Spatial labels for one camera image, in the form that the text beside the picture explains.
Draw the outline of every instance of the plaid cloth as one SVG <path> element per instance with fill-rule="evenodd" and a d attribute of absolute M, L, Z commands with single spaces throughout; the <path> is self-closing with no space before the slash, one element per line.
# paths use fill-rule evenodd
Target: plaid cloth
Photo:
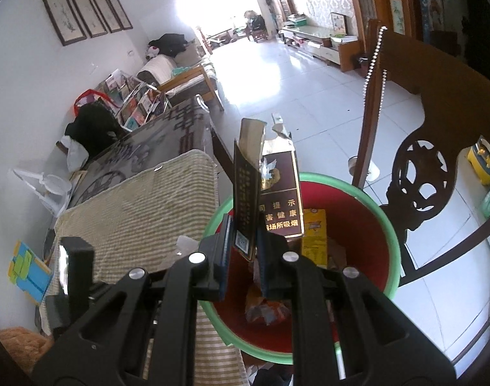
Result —
<path fill-rule="evenodd" d="M 165 258 L 171 257 L 180 235 L 202 238 L 218 205 L 215 164 L 207 154 L 193 150 L 158 168 L 143 171 L 59 217 L 55 242 L 66 236 L 89 242 L 95 249 L 95 280 L 115 283 L 135 267 L 149 272 L 166 269 L 171 260 Z M 57 251 L 47 295 L 59 291 Z M 44 303 L 40 312 L 43 330 L 50 334 Z M 239 350 L 222 342 L 200 306 L 195 385 L 249 385 Z"/>

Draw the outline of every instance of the silver screw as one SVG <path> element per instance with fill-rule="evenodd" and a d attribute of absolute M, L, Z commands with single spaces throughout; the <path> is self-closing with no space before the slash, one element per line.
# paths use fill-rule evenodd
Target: silver screw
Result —
<path fill-rule="evenodd" d="M 188 257 L 189 262 L 192 264 L 200 264 L 206 259 L 206 256 L 202 253 L 193 253 Z"/>
<path fill-rule="evenodd" d="M 132 278 L 133 280 L 138 280 L 138 279 L 142 278 L 144 275 L 145 275 L 145 270 L 143 270 L 139 267 L 132 269 L 129 272 L 129 277 Z"/>
<path fill-rule="evenodd" d="M 295 251 L 286 251 L 283 254 L 283 260 L 286 262 L 296 262 L 298 260 L 298 254 Z"/>
<path fill-rule="evenodd" d="M 343 269 L 343 275 L 348 278 L 356 278 L 359 276 L 359 271 L 357 271 L 357 269 L 354 267 L 345 267 Z"/>

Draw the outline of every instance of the couch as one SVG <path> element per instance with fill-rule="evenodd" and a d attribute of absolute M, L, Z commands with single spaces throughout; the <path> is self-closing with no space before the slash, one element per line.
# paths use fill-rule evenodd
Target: couch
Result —
<path fill-rule="evenodd" d="M 173 77 L 172 72 L 178 67 L 190 69 Z M 213 64 L 208 58 L 200 58 L 196 52 L 193 53 L 190 47 L 175 58 L 166 55 L 152 58 L 137 77 L 166 92 L 174 106 L 200 94 L 208 105 L 217 104 L 223 110 L 216 92 L 217 79 Z"/>

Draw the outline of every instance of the brown fur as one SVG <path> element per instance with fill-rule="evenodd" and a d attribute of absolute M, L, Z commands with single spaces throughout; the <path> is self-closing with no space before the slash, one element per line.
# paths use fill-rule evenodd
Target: brown fur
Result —
<path fill-rule="evenodd" d="M 51 339 L 22 328 L 0 330 L 0 342 L 13 360 L 27 374 L 30 374 L 36 362 L 53 345 Z"/>

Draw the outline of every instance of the green rim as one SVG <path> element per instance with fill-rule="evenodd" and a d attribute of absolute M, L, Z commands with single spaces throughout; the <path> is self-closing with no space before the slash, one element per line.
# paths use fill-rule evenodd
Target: green rim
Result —
<path fill-rule="evenodd" d="M 393 299 L 395 297 L 395 292 L 399 286 L 400 281 L 400 249 L 397 236 L 395 235 L 395 230 L 391 222 L 388 220 L 382 209 L 362 190 L 345 183 L 345 181 L 335 179 L 334 177 L 315 174 L 315 173 L 300 173 L 301 181 L 311 181 L 313 183 L 325 184 L 327 186 L 336 187 L 344 191 L 345 193 L 353 196 L 359 202 L 364 204 L 377 218 L 380 223 L 383 232 L 386 236 L 386 243 L 388 245 L 388 252 L 390 254 L 390 266 L 388 271 L 388 280 L 386 281 L 386 287 L 384 294 Z M 218 229 L 220 222 L 222 222 L 223 215 L 229 212 L 233 208 L 233 198 L 229 197 L 222 205 L 217 209 L 210 222 L 206 226 L 204 231 L 204 236 L 212 235 Z M 274 351 L 265 350 L 263 348 L 256 347 L 242 338 L 238 337 L 231 331 L 228 326 L 220 319 L 215 307 L 209 301 L 201 301 L 200 304 L 206 312 L 207 317 L 212 322 L 216 331 L 220 335 L 220 338 L 226 345 L 234 345 L 239 349 L 245 351 L 253 357 L 271 361 L 272 363 L 279 364 L 293 364 L 292 353 L 278 353 Z M 341 352 L 339 344 L 336 344 L 337 352 Z"/>

